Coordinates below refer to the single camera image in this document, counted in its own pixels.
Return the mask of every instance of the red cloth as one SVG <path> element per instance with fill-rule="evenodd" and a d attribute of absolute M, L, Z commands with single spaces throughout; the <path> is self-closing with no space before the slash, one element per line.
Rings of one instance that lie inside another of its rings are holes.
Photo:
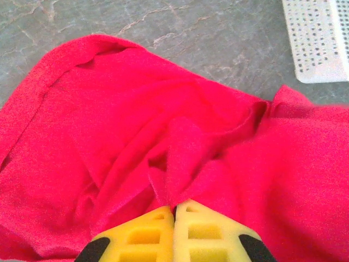
<path fill-rule="evenodd" d="M 349 109 L 272 102 L 129 41 L 49 52 L 0 111 L 0 258 L 72 261 L 97 233 L 192 198 L 278 261 L 349 259 Z"/>

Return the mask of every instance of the white perforated container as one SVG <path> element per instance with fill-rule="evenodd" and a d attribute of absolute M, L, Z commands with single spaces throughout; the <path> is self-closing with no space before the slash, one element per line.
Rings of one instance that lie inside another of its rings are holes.
<path fill-rule="evenodd" d="M 296 77 L 349 81 L 349 0 L 282 0 Z"/>

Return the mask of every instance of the gray marble surface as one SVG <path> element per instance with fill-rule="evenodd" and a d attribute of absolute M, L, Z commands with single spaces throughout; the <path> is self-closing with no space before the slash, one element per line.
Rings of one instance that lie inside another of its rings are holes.
<path fill-rule="evenodd" d="M 316 103 L 349 103 L 347 82 L 296 79 L 281 0 L 1 0 L 0 107 L 46 52 L 92 33 L 265 99 L 287 84 Z"/>

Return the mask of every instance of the red fabric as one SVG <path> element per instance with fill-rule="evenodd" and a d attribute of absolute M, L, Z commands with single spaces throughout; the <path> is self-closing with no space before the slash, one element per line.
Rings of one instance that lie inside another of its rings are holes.
<path fill-rule="evenodd" d="M 349 109 L 272 102 L 92 35 L 0 111 L 0 258 L 72 261 L 97 233 L 192 198 L 278 261 L 348 261 Z"/>

